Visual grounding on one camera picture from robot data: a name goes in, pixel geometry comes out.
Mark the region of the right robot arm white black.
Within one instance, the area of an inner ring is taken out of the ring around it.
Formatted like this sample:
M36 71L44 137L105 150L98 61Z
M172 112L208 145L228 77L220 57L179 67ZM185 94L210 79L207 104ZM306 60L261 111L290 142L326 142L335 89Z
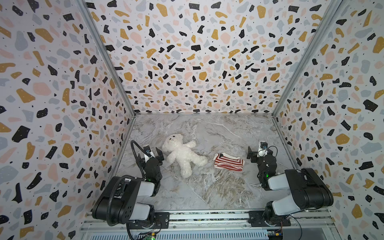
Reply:
M312 168L288 169L277 174L277 159L266 142L258 151L248 148L247 159L257 164L258 180L265 191L290 190L286 197L270 201L263 218L266 224L281 224L291 214L332 206L334 197Z

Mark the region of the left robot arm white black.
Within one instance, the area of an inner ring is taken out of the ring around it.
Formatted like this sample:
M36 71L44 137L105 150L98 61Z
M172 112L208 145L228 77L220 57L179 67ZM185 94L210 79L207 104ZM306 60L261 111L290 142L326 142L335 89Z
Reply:
M138 202L139 197L154 197L159 191L164 155L160 149L156 151L157 156L149 146L145 146L143 158L135 155L144 177L112 177L92 209L94 219L106 221L109 226L136 224L150 228L156 223L154 206Z

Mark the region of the white plush teddy bear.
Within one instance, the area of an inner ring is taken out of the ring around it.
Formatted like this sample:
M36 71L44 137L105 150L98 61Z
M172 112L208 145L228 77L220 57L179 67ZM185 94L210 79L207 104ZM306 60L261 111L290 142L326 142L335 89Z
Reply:
M176 161L181 168L181 175L185 179L193 173L191 163L198 167L203 167L208 163L207 157L198 155L193 151L196 146L197 143L194 140L184 143L182 134L170 135L162 145L162 150L170 153L167 156L167 161L170 164Z

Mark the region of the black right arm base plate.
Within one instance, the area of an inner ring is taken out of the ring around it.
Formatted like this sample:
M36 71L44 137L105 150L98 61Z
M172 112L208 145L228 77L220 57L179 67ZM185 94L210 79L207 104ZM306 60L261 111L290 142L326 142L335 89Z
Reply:
M277 216L267 211L249 211L248 223L252 227L290 227L288 216Z

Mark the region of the red white striped knit sweater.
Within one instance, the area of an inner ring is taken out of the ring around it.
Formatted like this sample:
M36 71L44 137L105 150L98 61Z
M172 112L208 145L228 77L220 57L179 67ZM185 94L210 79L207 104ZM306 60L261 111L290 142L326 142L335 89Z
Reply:
M241 172L244 167L244 160L239 157L230 156L226 153L215 154L214 167L217 169Z

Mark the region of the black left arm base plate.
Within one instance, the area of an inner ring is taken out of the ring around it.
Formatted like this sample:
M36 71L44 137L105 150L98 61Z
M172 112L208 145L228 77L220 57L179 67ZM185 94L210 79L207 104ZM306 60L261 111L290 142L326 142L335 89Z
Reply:
M170 223L169 212L155 212L150 214L149 218L144 221L129 222L128 226L131 230L149 231L153 229L168 229Z

